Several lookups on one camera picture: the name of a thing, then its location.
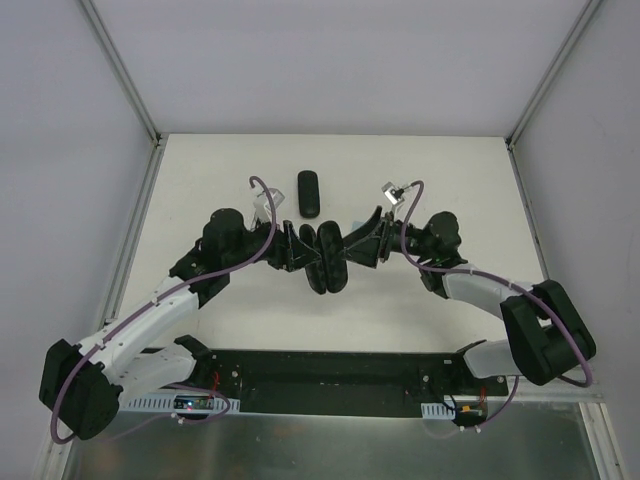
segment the white table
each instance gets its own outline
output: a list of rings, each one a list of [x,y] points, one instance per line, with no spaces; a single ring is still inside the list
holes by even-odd
[[[298,214],[296,177],[315,170],[321,214]],[[542,273],[501,138],[171,135],[131,269],[121,312],[150,293],[223,207],[252,216],[250,175],[286,196],[279,219],[296,229],[335,220],[343,236],[388,204],[387,181],[426,183],[413,222],[442,210],[456,214],[460,252],[478,267],[514,280]],[[406,207],[401,211],[404,217]],[[159,338],[190,334],[211,348],[380,352],[452,351],[479,339],[505,338],[502,323],[469,305],[429,293],[401,255],[377,270],[349,264],[349,283],[319,296],[304,271],[265,262],[231,275],[231,284],[197,315]]]

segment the metal frame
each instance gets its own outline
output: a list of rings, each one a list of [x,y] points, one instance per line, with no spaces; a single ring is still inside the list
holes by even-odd
[[[140,123],[145,128],[152,142],[152,152],[149,156],[144,179],[138,190],[136,203],[130,216],[129,227],[121,243],[117,264],[111,277],[109,290],[99,308],[99,315],[95,322],[95,329],[98,330],[106,320],[116,317],[120,308],[120,303],[127,285],[128,274],[135,255],[138,240],[140,238],[140,233],[144,224],[144,219],[160,163],[162,161],[162,156],[164,154],[168,134],[161,134],[158,131],[114,44],[111,35],[104,24],[102,17],[100,16],[98,9],[94,4],[94,1],[76,1],[96,36],[98,44],[100,45],[114,76],[120,83],[123,89],[123,94],[132,105]],[[535,241],[536,252],[545,276],[547,276],[547,266],[538,241],[535,215],[518,172],[517,161],[514,156],[514,146],[527,128],[538,107],[546,98],[550,87],[553,85],[558,74],[566,64],[567,59],[571,56],[579,40],[582,38],[587,27],[591,24],[595,14],[604,2],[605,0],[587,0],[571,30],[567,34],[567,37],[543,75],[543,78],[538,83],[533,95],[527,102],[527,105],[512,132],[505,138],[514,170],[514,177],[520,191],[522,202],[525,206],[525,213],[529,223],[529,228],[531,229],[531,234]],[[627,478],[624,467],[618,460],[621,458],[619,455],[619,449],[609,422],[606,405],[603,403],[604,399],[599,385],[596,384],[588,390],[582,390],[568,387],[561,382],[553,382],[546,387],[540,388],[523,380],[520,382],[519,391],[516,396],[517,401],[579,403],[600,475],[603,479],[611,480]],[[61,431],[65,429],[66,427],[60,426]],[[63,446],[54,444],[49,438],[49,433],[47,431],[34,471],[34,478],[61,479],[64,474],[70,451],[71,444]]]

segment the wall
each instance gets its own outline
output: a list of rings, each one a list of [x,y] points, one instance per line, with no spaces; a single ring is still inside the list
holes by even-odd
[[[542,252],[598,343],[631,478],[640,478],[640,3],[609,0],[516,147]]]
[[[31,474],[47,348],[88,333],[150,143],[72,0],[0,5],[0,478]]]
[[[171,133],[505,136],[585,0],[96,0]]]

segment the white wall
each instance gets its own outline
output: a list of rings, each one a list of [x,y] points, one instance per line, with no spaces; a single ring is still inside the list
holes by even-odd
[[[150,152],[72,0],[0,5],[0,478],[31,474],[47,348],[96,320]]]
[[[96,0],[163,132],[505,136],[585,0]]]
[[[595,365],[640,478],[640,2],[609,0],[516,149],[543,254],[598,344]]]

